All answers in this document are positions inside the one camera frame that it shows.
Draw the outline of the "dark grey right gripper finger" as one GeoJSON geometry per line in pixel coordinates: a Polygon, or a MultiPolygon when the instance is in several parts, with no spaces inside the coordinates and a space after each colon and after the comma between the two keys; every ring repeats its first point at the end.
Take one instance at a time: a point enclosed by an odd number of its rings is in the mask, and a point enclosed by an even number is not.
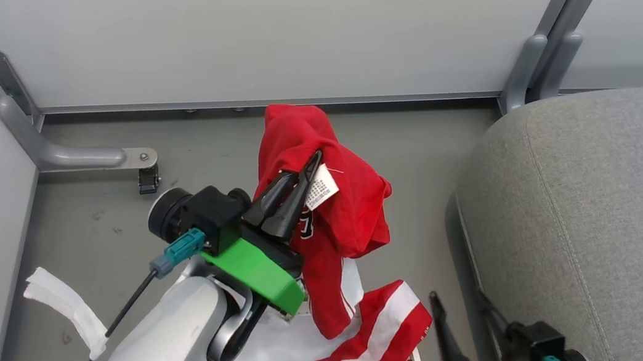
{"type": "Polygon", "coordinates": [[[508,322],[482,290],[477,290],[476,303],[494,340],[498,355],[514,356],[512,332],[518,327],[518,322],[508,322]]]}
{"type": "Polygon", "coordinates": [[[435,291],[429,293],[429,305],[432,311],[434,331],[437,338],[440,361],[470,361],[456,342],[447,322],[447,313],[435,291]]]}

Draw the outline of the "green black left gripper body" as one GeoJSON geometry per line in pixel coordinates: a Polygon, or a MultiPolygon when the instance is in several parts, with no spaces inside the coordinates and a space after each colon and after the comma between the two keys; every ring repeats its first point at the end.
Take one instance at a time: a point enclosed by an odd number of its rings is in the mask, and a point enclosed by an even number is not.
{"type": "Polygon", "coordinates": [[[286,316],[295,316],[305,300],[299,283],[303,256],[247,225],[224,252],[215,256],[202,250],[200,255],[286,316]]]}

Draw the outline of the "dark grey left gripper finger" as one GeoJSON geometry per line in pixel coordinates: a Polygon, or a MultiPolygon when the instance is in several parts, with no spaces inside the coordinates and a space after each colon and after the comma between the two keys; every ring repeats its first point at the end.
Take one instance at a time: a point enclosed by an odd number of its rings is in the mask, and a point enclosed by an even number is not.
{"type": "Polygon", "coordinates": [[[283,204],[272,217],[264,221],[261,230],[279,241],[291,241],[293,231],[299,223],[301,211],[307,201],[313,179],[322,163],[322,150],[314,151],[308,162],[295,174],[299,181],[283,204]]]}
{"type": "Polygon", "coordinates": [[[278,211],[281,204],[292,192],[299,181],[299,175],[291,172],[279,172],[263,192],[251,202],[249,210],[243,215],[246,224],[261,227],[267,218],[272,217],[278,211]]]}

